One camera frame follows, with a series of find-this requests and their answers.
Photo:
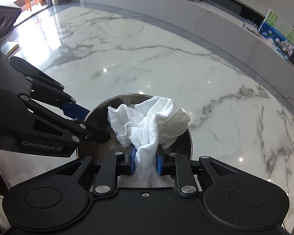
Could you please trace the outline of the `lotus painting card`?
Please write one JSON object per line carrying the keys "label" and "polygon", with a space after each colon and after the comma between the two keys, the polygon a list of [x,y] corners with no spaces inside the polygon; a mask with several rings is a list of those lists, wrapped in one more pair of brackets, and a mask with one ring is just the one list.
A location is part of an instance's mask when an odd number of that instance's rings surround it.
{"label": "lotus painting card", "polygon": [[269,10],[258,29],[266,44],[288,60],[294,51],[294,28],[273,10]]}

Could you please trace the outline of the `silver set-top box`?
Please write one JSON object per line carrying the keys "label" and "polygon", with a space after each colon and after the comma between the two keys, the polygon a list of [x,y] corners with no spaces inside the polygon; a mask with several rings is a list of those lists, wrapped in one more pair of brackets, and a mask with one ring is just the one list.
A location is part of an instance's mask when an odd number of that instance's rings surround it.
{"label": "silver set-top box", "polygon": [[259,35],[259,30],[256,24],[250,22],[249,20],[244,20],[243,21],[243,28],[256,36]]}

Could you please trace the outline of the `white cloth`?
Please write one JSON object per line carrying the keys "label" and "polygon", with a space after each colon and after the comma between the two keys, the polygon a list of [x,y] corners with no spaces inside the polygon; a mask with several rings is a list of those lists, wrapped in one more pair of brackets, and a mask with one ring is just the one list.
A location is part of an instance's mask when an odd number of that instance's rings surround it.
{"label": "white cloth", "polygon": [[122,147],[134,145],[135,172],[120,176],[119,187],[172,187],[170,176],[160,176],[156,168],[158,145],[169,148],[186,132],[190,117],[170,98],[155,96],[136,105],[108,107],[108,120]]}

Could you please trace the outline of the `blue steel bowl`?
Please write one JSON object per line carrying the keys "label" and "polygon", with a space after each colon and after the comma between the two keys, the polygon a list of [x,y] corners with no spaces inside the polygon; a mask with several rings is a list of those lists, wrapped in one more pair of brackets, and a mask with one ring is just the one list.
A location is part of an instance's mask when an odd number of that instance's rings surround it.
{"label": "blue steel bowl", "polygon": [[125,152],[134,145],[139,160],[146,160],[161,145],[166,153],[192,156],[190,117],[170,98],[140,94],[123,94],[97,105],[85,118],[92,125],[110,133],[106,143],[84,139],[78,156],[102,160],[112,152]]}

